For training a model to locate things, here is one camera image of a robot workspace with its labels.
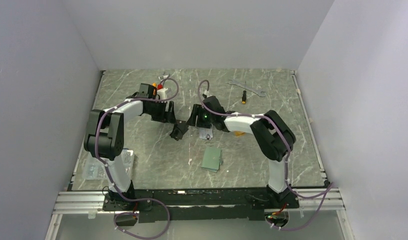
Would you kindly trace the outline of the black VIP card stack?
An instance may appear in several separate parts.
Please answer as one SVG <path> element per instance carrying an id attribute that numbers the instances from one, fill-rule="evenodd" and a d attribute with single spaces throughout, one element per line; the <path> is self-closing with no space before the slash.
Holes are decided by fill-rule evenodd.
<path id="1" fill-rule="evenodd" d="M 173 129 L 169 136 L 176 141 L 182 140 L 188 129 L 189 125 L 186 121 L 177 120 L 176 123 L 173 124 Z"/>

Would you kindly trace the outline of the green card holder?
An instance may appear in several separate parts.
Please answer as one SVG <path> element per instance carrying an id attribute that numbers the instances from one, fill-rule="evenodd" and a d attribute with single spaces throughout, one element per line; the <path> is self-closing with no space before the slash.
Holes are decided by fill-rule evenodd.
<path id="1" fill-rule="evenodd" d="M 220 169 L 222 163 L 222 149 L 212 146 L 206 147 L 203 154 L 201 168 L 216 173 Z"/>

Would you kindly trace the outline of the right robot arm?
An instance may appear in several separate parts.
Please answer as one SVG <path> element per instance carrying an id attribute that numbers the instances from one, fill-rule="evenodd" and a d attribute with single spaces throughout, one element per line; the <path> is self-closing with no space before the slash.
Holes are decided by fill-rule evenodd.
<path id="1" fill-rule="evenodd" d="M 293 150 L 296 136 L 280 115 L 269 110 L 264 114 L 248 114 L 226 111 L 215 96 L 206 97 L 201 104 L 194 104 L 189 126 L 215 127 L 223 132 L 243 132 L 252 134 L 264 156 L 268 159 L 271 191 L 267 194 L 268 203 L 279 208 L 287 201 L 288 160 Z"/>

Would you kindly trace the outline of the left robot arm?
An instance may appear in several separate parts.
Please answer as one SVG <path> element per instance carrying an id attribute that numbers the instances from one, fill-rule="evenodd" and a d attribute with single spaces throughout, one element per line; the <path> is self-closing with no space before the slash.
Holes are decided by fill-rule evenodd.
<path id="1" fill-rule="evenodd" d="M 159 84 L 142 83 L 137 92 L 121 103 L 89 113 L 83 147 L 103 164 L 110 193 L 118 193 L 115 202 L 123 210 L 131 209 L 136 203 L 133 181 L 119 159 L 124 148 L 125 124 L 143 114 L 155 122 L 177 122 L 172 101 L 176 94 L 169 96 L 165 82 L 163 79 Z"/>

